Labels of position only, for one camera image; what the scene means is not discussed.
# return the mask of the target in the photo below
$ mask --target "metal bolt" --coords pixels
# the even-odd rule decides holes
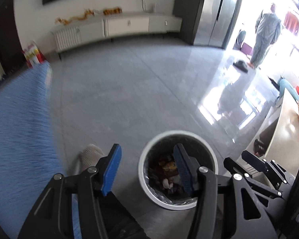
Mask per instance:
[[[88,168],[89,173],[95,173],[97,171],[96,167],[90,167]]]
[[[233,177],[236,181],[241,181],[241,179],[243,178],[239,173],[235,173]]]
[[[61,173],[57,173],[57,174],[55,174],[55,175],[53,176],[53,178],[54,178],[55,180],[60,180],[60,179],[62,179],[62,174],[61,174]]]
[[[205,167],[205,166],[201,166],[198,170],[199,170],[200,172],[203,172],[203,173],[208,172],[208,168]]]

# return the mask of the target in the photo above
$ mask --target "gray clothing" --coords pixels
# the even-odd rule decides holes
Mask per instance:
[[[256,44],[254,46],[253,56],[251,57],[250,62],[255,66],[259,66],[262,61],[265,59],[269,51],[271,41],[263,38],[261,35],[257,34]]]
[[[256,44],[250,62],[259,66],[269,51],[270,44],[277,42],[281,32],[281,20],[275,13],[262,13],[256,21]]]
[[[275,13],[262,13],[256,21],[256,33],[263,38],[276,43],[281,32],[281,20]]]

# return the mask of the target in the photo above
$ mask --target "cabinet drawer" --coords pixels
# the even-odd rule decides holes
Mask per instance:
[[[80,25],[79,30],[81,34],[82,44],[105,38],[103,20]]]
[[[149,32],[180,32],[182,19],[173,16],[150,16]]]
[[[149,31],[149,17],[119,18],[107,20],[107,34],[109,37],[144,33]]]

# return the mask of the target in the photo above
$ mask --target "blue blanket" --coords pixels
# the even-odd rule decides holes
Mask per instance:
[[[50,65],[26,70],[0,91],[0,225],[17,238],[37,197],[61,172],[47,103]],[[77,203],[75,237],[80,237]]]

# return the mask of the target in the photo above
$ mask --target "radiator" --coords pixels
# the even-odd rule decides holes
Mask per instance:
[[[73,26],[54,33],[57,52],[61,52],[82,44],[80,30]]]

